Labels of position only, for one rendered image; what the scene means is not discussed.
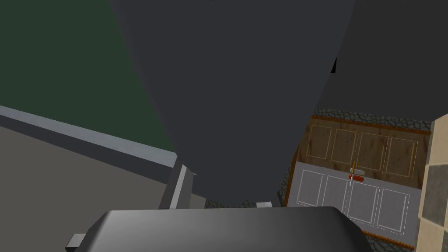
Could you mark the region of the brown panelled door leaf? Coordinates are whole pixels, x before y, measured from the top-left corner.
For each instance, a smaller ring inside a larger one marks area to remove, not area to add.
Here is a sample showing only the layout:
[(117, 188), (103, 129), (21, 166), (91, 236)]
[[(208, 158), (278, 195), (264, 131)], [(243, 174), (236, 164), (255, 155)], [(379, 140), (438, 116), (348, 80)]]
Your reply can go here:
[(302, 163), (421, 189), (431, 132), (312, 116), (298, 147)]

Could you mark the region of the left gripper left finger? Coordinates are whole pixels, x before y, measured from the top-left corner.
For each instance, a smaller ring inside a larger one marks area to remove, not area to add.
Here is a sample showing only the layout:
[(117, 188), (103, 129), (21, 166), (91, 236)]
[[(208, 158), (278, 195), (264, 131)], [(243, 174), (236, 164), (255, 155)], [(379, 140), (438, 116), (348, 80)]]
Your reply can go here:
[(189, 209), (194, 176), (183, 163), (176, 162), (158, 209)]

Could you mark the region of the grey panelled door leaf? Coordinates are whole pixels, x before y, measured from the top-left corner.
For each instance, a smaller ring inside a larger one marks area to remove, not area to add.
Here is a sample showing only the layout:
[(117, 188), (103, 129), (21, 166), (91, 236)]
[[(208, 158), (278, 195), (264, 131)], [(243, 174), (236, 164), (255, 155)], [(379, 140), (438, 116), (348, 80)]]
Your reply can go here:
[(361, 230), (416, 246), (421, 190), (297, 162), (289, 207), (333, 206)]

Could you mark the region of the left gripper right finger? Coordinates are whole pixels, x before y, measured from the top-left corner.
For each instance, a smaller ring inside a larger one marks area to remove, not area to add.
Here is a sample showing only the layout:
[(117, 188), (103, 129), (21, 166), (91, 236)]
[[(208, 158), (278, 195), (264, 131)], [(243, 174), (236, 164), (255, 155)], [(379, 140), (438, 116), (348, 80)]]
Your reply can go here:
[(257, 202), (257, 208), (264, 207), (283, 207), (285, 200), (285, 193), (282, 190), (278, 190), (272, 197), (270, 197), (269, 201)]

